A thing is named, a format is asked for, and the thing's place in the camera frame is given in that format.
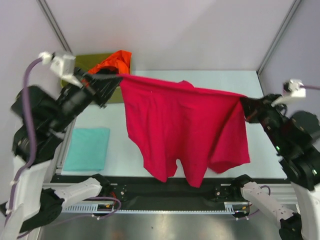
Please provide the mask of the magenta red t shirt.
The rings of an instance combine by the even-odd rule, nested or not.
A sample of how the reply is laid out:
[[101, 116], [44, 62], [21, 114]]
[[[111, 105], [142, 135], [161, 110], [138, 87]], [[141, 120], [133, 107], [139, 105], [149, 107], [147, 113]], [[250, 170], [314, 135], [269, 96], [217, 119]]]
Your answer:
[[128, 74], [120, 88], [128, 137], [159, 181], [175, 175], [177, 162], [195, 188], [209, 169], [221, 174], [250, 162], [240, 94]]

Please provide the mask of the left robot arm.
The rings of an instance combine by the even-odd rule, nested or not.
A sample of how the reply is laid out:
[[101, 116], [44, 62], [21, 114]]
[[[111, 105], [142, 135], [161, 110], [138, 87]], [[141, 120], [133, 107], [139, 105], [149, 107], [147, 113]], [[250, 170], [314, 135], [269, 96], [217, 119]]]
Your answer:
[[23, 88], [11, 110], [22, 119], [22, 127], [12, 143], [14, 178], [9, 200], [0, 206], [6, 217], [3, 240], [26, 237], [33, 230], [52, 223], [64, 208], [81, 201], [110, 196], [110, 182], [100, 174], [64, 190], [43, 188], [46, 171], [62, 133], [92, 102], [104, 108], [121, 77], [114, 74], [90, 74], [75, 68], [73, 86], [54, 99], [36, 85], [29, 85], [31, 69], [25, 71]]

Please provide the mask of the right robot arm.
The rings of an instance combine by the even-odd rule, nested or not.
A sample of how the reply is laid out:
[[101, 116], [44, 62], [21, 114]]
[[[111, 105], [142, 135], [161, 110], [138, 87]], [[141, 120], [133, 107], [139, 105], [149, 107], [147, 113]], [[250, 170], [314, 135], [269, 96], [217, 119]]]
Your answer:
[[281, 205], [244, 174], [234, 179], [231, 196], [252, 203], [278, 228], [283, 240], [320, 238], [320, 152], [314, 142], [320, 138], [320, 121], [304, 110], [287, 117], [281, 107], [287, 103], [280, 94], [262, 98], [241, 97], [245, 121], [260, 124], [282, 159], [280, 165], [297, 198], [299, 212]]

